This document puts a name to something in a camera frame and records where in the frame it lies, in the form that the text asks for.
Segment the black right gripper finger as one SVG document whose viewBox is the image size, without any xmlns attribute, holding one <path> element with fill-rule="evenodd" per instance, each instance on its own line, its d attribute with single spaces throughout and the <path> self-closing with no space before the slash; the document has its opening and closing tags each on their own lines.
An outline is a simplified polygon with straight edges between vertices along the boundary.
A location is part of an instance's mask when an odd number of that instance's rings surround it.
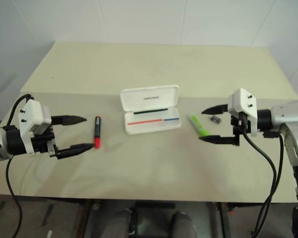
<svg viewBox="0 0 298 238">
<path fill-rule="evenodd" d="M 228 104 L 216 105 L 210 108 L 205 109 L 201 114 L 206 115 L 219 115 L 228 111 Z"/>
<path fill-rule="evenodd" d="M 235 137 L 221 137 L 219 135 L 208 135 L 208 136 L 201 136 L 199 137 L 199 139 L 212 144 L 235 145 Z"/>
</svg>

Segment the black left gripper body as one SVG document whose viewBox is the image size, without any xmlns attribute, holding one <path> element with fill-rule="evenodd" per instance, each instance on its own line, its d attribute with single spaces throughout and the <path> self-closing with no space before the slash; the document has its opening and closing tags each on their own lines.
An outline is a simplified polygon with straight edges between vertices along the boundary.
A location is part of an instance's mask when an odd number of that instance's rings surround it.
<svg viewBox="0 0 298 238">
<path fill-rule="evenodd" d="M 48 153 L 50 157 L 57 155 L 58 149 L 55 142 L 53 126 L 49 126 L 42 134 L 31 138 L 34 152 Z"/>
</svg>

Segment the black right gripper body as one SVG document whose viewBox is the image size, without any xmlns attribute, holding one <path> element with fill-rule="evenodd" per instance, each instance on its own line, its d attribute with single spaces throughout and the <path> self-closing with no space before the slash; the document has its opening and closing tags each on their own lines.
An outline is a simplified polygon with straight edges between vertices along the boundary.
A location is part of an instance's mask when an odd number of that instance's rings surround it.
<svg viewBox="0 0 298 238">
<path fill-rule="evenodd" d="M 240 112 L 237 115 L 237 118 L 231 116 L 230 124 L 233 126 L 233 145 L 239 146 L 239 138 L 245 133 L 248 134 L 251 132 L 251 124 L 248 120 L 248 116 L 244 112 Z"/>
</svg>

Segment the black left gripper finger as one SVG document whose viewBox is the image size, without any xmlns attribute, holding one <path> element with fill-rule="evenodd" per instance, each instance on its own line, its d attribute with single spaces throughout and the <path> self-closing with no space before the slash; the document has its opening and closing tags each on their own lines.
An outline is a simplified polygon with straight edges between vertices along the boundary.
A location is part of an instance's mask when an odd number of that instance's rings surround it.
<svg viewBox="0 0 298 238">
<path fill-rule="evenodd" d="M 51 125 L 73 125 L 73 124 L 78 124 L 78 123 L 87 121 L 86 118 L 83 118 L 80 116 L 69 116 L 69 115 L 52 116 L 51 119 L 52 119 Z"/>
<path fill-rule="evenodd" d="M 67 149 L 62 149 L 62 150 L 57 149 L 57 159 L 76 156 L 93 147 L 94 147 L 93 143 L 83 143 L 83 144 L 72 145 Z"/>
</svg>

